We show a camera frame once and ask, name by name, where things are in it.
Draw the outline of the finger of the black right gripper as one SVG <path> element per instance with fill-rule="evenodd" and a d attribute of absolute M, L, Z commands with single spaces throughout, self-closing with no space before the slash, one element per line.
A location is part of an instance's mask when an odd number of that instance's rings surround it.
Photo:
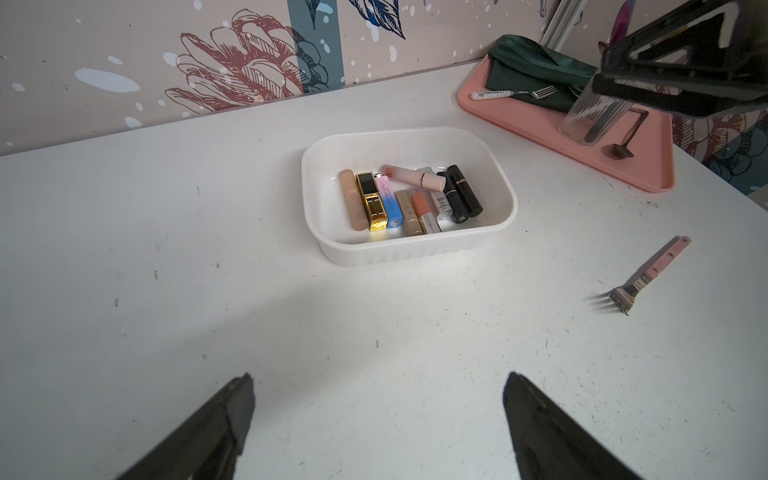
<path fill-rule="evenodd" d="M 735 68 L 739 1 L 688 1 L 609 46 L 601 71 L 619 75 L 671 68 L 687 75 L 724 75 Z"/>
<path fill-rule="evenodd" d="M 667 113 L 709 118 L 745 113 L 767 107 L 767 86 L 717 80 L 672 81 L 677 94 L 661 93 L 636 86 L 638 80 L 621 83 L 603 74 L 593 80 L 593 90 L 603 96 L 629 101 Z"/>

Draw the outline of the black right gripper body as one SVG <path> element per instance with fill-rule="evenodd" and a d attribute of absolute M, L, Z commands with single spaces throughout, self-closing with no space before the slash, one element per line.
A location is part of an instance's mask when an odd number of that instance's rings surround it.
<path fill-rule="evenodd" d="M 767 89 L 767 2 L 714 1 L 724 12 L 725 53 L 713 81 L 717 90 Z"/>

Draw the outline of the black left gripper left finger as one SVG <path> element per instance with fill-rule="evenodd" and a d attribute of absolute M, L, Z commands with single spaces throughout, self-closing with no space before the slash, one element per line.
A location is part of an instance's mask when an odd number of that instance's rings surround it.
<path fill-rule="evenodd" d="M 232 379 L 121 477 L 232 479 L 255 406 L 253 378 Z"/>

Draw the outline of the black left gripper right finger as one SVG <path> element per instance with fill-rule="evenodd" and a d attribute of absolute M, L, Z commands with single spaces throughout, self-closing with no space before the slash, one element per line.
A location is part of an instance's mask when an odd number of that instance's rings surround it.
<path fill-rule="evenodd" d="M 640 479 L 525 376 L 509 375 L 503 405 L 521 478 Z"/>

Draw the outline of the black gold-band lipstick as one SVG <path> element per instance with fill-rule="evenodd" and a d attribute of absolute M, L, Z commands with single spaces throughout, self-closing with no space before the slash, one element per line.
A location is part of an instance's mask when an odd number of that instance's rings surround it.
<path fill-rule="evenodd" d="M 468 216 L 471 218 L 479 216 L 483 212 L 483 207 L 462 170 L 457 165 L 451 165 L 447 168 L 446 173 L 463 200 Z"/>

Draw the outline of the tan cap lip gloss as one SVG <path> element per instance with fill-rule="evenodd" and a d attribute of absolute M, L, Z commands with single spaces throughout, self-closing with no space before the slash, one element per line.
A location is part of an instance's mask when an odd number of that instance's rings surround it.
<path fill-rule="evenodd" d="M 424 231 L 408 192 L 406 190 L 399 190 L 396 192 L 395 198 L 403 216 L 402 226 L 406 234 L 408 236 L 423 235 Z"/>

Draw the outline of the silver coral lip gloss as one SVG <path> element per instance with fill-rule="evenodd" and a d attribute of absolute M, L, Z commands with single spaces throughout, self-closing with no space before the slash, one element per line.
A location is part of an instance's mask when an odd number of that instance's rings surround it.
<path fill-rule="evenodd" d="M 440 233 L 442 229 L 439 226 L 426 193 L 419 187 L 412 187 L 408 190 L 408 195 L 412 201 L 424 233 Z"/>

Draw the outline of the pink blue lipstick tube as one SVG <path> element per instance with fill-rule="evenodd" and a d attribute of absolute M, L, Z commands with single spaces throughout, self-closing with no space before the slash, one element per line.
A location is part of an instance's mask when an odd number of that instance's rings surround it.
<path fill-rule="evenodd" d="M 383 173 L 377 173 L 374 175 L 374 182 L 388 217 L 387 227 L 389 229 L 400 227 L 403 222 L 403 214 L 389 178 Z"/>

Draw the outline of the pink clear lip gloss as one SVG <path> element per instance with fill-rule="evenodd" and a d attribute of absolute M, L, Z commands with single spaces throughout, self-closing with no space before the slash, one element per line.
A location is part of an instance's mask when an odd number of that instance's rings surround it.
<path fill-rule="evenodd" d="M 446 178 L 442 176 L 393 165 L 383 165 L 381 167 L 381 173 L 394 181 L 436 192 L 442 192 L 446 185 Z"/>

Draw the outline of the gold black lipstick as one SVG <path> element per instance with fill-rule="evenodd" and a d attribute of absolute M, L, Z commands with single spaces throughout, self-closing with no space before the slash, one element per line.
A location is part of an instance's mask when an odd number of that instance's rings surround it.
<path fill-rule="evenodd" d="M 364 210 L 371 231 L 384 230 L 388 226 L 389 218 L 383 206 L 381 196 L 371 172 L 356 175 L 359 193 L 363 200 Z"/>

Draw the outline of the beige lipstick tube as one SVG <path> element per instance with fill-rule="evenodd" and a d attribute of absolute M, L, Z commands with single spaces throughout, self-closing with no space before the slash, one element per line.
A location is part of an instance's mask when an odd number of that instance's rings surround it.
<path fill-rule="evenodd" d="M 350 169 L 342 170 L 339 173 L 339 179 L 352 228 L 355 231 L 367 230 L 369 221 L 354 173 Z"/>

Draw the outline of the silver lipstick tube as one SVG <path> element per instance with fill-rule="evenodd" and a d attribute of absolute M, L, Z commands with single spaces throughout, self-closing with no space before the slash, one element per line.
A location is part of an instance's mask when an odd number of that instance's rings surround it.
<path fill-rule="evenodd" d="M 427 187 L 425 187 L 425 191 L 429 196 L 437 220 L 449 220 L 453 214 L 453 209 L 445 194 L 442 191 L 438 192 Z"/>

